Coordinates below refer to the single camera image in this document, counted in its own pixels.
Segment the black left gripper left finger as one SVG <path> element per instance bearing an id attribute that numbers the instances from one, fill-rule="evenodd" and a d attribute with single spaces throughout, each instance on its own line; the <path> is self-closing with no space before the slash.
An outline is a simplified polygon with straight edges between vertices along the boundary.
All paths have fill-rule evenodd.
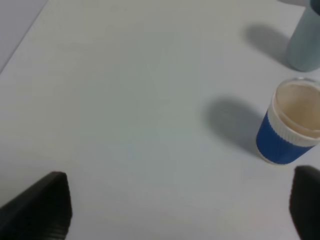
<path id="1" fill-rule="evenodd" d="M 53 171 L 0 207 L 0 238 L 64 240 L 72 216 L 67 174 Z"/>

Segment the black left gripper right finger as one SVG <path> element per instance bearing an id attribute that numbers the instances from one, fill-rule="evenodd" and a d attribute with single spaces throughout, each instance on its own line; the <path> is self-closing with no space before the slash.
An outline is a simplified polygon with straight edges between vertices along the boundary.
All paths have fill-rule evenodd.
<path id="1" fill-rule="evenodd" d="M 289 211 L 301 240 L 320 238 L 320 171 L 310 165 L 294 170 Z"/>

